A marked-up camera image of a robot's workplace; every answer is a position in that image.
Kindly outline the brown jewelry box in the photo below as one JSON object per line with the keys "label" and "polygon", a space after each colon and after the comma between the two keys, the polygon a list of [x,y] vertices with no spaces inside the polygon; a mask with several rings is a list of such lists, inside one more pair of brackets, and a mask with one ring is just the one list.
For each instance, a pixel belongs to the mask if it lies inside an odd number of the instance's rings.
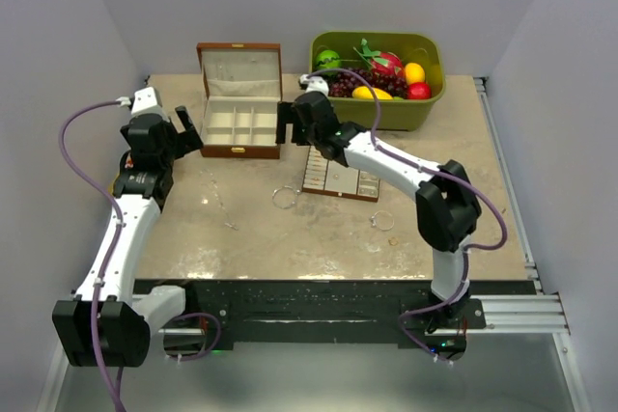
{"label": "brown jewelry box", "polygon": [[205,158],[277,159],[283,99],[281,45],[199,42]]}

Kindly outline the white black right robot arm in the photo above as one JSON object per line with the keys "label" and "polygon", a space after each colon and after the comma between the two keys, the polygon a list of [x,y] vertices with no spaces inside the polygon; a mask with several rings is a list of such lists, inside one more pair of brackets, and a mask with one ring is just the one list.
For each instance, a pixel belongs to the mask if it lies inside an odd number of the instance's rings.
{"label": "white black right robot arm", "polygon": [[285,141],[290,125],[294,144],[311,146],[329,161],[376,176],[414,201],[418,232],[433,254],[433,302],[403,312],[399,321],[431,315],[443,328],[460,321],[462,300],[468,298],[468,246],[481,214],[479,202],[466,188],[464,167],[453,160],[426,163],[393,149],[361,124],[340,122],[329,99],[317,91],[279,103],[276,114],[277,142]]}

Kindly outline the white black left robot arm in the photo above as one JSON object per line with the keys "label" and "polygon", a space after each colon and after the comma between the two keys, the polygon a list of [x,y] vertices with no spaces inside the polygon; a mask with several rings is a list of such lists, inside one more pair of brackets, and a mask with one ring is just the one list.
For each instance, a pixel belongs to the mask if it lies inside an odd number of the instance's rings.
{"label": "white black left robot arm", "polygon": [[174,163],[203,146],[186,108],[175,112],[183,131],[152,110],[133,111],[121,129],[129,149],[112,190],[104,193],[111,212],[97,256],[82,284],[52,312],[75,367],[139,367],[152,335],[166,323],[189,327],[199,318],[200,304],[178,286],[155,287],[133,298],[137,264],[173,186]]}

